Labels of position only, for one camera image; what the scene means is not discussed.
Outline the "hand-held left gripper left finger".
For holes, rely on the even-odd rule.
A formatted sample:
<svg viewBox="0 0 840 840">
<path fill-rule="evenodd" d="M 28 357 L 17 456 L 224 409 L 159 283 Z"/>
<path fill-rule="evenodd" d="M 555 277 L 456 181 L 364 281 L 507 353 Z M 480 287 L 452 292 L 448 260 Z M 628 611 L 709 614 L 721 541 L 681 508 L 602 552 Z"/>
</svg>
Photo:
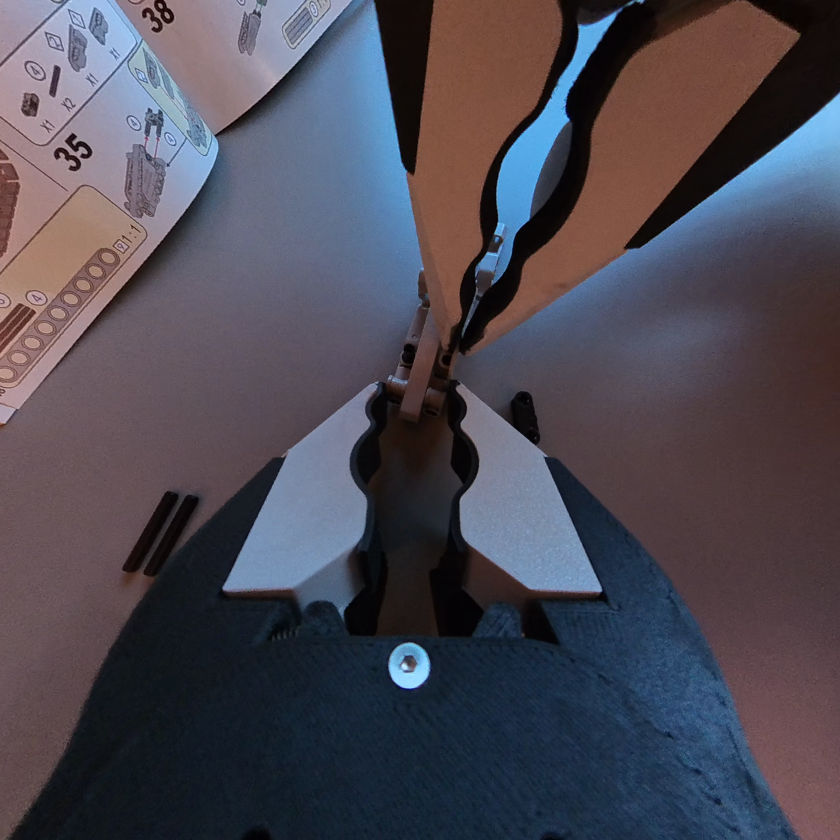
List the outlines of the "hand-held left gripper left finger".
<svg viewBox="0 0 840 840">
<path fill-rule="evenodd" d="M 369 385 L 289 449 L 226 595 L 330 602 L 351 634 L 375 634 L 387 569 L 368 483 L 386 415 L 383 384 Z"/>
</svg>

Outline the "grey brick assembly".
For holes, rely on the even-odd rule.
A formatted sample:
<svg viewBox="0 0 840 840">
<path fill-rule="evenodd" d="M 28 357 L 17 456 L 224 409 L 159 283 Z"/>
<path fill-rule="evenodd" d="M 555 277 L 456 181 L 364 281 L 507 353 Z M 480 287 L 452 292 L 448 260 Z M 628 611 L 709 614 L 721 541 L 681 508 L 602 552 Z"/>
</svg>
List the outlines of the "grey brick assembly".
<svg viewBox="0 0 840 840">
<path fill-rule="evenodd" d="M 440 342 L 422 270 L 417 291 L 420 303 L 407 331 L 396 371 L 386 383 L 389 401 L 399 405 L 399 417 L 413 423 L 423 414 L 433 417 L 441 414 L 455 364 L 454 354 Z"/>
</svg>

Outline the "small black connector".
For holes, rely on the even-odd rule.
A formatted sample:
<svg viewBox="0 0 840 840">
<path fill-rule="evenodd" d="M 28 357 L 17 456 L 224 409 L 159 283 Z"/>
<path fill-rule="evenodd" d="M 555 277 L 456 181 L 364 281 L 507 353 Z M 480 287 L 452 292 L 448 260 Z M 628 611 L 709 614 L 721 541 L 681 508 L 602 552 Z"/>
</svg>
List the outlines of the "small black connector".
<svg viewBox="0 0 840 840">
<path fill-rule="evenodd" d="M 519 391 L 510 402 L 511 423 L 530 443 L 538 445 L 541 439 L 538 418 L 529 392 Z"/>
</svg>

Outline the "white instruction booklet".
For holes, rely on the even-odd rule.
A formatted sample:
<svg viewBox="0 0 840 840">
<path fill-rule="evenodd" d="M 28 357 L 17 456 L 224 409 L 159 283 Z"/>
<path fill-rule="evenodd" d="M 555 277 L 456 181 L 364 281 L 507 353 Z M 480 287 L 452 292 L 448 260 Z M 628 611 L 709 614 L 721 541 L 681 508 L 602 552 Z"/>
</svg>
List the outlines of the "white instruction booklet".
<svg viewBox="0 0 840 840">
<path fill-rule="evenodd" d="M 1 422 L 346 1 L 1 2 Z"/>
</svg>

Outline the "small grey connector piece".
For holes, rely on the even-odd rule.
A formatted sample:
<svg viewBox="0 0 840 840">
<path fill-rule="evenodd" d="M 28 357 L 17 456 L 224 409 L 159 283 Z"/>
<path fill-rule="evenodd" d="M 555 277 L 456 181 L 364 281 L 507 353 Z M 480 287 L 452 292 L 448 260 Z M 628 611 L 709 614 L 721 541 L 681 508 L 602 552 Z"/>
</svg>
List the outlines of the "small grey connector piece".
<svg viewBox="0 0 840 840">
<path fill-rule="evenodd" d="M 469 310 L 468 318 L 474 314 L 478 303 L 493 284 L 501 256 L 501 249 L 505 242 L 507 226 L 499 223 L 488 245 L 487 251 L 476 267 L 476 293 Z"/>
</svg>

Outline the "black axle rod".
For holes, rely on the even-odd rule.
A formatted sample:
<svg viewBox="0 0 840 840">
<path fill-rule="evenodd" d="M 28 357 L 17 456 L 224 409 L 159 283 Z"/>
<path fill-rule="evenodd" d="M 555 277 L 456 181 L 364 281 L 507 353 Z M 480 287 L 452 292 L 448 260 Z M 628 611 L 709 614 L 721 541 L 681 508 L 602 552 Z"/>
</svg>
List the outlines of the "black axle rod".
<svg viewBox="0 0 840 840">
<path fill-rule="evenodd" d="M 170 516 L 178 497 L 178 493 L 170 490 L 163 494 L 150 519 L 144 526 L 137 542 L 129 553 L 128 558 L 124 562 L 122 566 L 123 572 L 134 573 L 141 567 L 146 555 L 151 551 L 154 542 L 157 540 L 166 520 Z"/>
<path fill-rule="evenodd" d="M 160 572 L 178 540 L 181 538 L 186 524 L 193 515 L 199 501 L 199 497 L 193 495 L 187 495 L 183 498 L 168 527 L 163 532 L 161 540 L 153 551 L 149 562 L 146 564 L 143 570 L 144 575 L 154 577 Z"/>
</svg>

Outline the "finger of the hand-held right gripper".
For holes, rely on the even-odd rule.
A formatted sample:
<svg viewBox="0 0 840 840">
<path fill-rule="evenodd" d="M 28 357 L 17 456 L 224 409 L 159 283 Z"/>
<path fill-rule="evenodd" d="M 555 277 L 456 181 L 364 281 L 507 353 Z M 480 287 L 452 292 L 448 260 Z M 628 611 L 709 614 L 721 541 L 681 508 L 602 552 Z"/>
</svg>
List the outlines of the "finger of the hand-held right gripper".
<svg viewBox="0 0 840 840">
<path fill-rule="evenodd" d="M 576 2 L 436 1 L 414 173 L 408 175 L 431 313 L 459 341 L 476 263 L 497 225 L 501 159 L 569 61 Z"/>
<path fill-rule="evenodd" d="M 547 153 L 531 219 L 479 304 L 465 352 L 486 347 L 620 257 L 800 37 L 750 2 L 656 35 L 582 91 Z"/>
</svg>

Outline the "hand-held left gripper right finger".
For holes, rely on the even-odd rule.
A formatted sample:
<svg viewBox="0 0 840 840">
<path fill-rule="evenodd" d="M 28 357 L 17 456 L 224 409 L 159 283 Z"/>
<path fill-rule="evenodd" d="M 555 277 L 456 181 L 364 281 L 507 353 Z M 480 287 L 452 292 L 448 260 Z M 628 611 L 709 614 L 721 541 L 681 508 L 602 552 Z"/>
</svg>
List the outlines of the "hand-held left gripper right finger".
<svg viewBox="0 0 840 840">
<path fill-rule="evenodd" d="M 462 384 L 450 386 L 451 466 L 462 486 L 429 574 L 437 630 L 469 636 L 495 603 L 602 594 L 543 452 Z"/>
</svg>

